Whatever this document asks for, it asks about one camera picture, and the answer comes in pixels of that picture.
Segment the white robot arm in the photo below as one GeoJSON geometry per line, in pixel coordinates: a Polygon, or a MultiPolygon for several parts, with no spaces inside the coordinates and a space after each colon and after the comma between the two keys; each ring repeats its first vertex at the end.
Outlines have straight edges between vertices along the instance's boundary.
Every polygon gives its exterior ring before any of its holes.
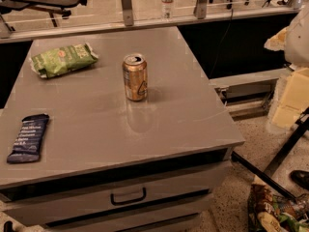
{"type": "Polygon", "coordinates": [[[284,51],[294,71],[277,82],[270,122],[289,129],[309,106],[309,6],[300,10],[289,26],[269,38],[264,48],[284,51]]]}

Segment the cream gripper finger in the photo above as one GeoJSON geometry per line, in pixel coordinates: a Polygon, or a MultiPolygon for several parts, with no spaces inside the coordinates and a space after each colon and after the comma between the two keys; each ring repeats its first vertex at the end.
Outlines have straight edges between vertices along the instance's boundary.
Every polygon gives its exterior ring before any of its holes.
{"type": "Polygon", "coordinates": [[[285,86],[271,123],[282,129],[289,129],[301,113],[309,107],[309,69],[302,68],[285,78],[285,86]]]}

